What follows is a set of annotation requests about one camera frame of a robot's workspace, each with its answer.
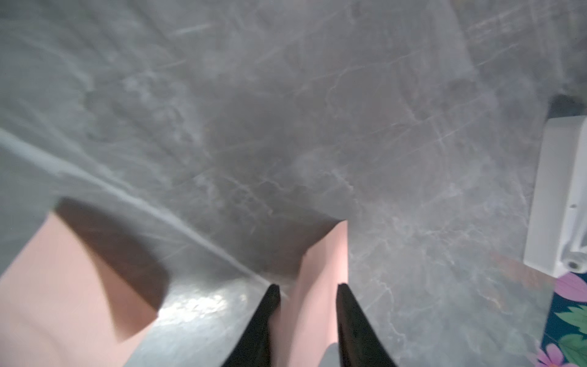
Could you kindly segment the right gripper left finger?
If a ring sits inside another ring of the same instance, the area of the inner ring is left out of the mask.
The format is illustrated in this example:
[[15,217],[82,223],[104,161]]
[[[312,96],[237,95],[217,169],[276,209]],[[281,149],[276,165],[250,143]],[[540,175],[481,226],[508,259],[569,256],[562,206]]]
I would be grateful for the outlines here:
[[280,304],[280,287],[271,284],[222,367],[271,366],[269,321]]

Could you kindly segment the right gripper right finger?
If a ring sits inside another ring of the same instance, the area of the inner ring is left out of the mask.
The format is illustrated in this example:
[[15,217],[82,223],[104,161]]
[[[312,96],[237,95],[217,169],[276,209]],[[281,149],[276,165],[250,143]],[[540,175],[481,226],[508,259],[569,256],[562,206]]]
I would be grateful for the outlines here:
[[376,336],[348,284],[338,285],[336,317],[341,366],[397,366]]

